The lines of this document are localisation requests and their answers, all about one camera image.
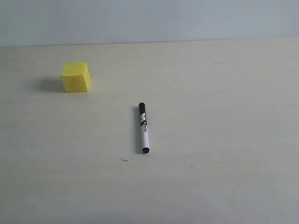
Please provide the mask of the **yellow foam cube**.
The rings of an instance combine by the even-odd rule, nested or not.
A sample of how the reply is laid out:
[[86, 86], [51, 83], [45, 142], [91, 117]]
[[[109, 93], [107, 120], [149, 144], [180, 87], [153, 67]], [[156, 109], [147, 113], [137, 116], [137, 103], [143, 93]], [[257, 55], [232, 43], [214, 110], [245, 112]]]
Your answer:
[[91, 76], [87, 62], [65, 63], [61, 79], [66, 92], [88, 92]]

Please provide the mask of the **black and white marker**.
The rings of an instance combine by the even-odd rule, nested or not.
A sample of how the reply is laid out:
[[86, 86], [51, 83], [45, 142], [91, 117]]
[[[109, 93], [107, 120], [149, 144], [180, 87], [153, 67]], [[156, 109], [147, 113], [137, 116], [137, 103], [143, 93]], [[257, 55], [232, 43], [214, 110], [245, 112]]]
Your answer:
[[140, 113], [140, 125], [141, 125], [141, 138], [142, 138], [142, 152], [147, 154], [150, 152], [150, 144], [149, 144], [149, 133], [147, 127], [147, 117], [145, 104], [139, 103], [139, 113]]

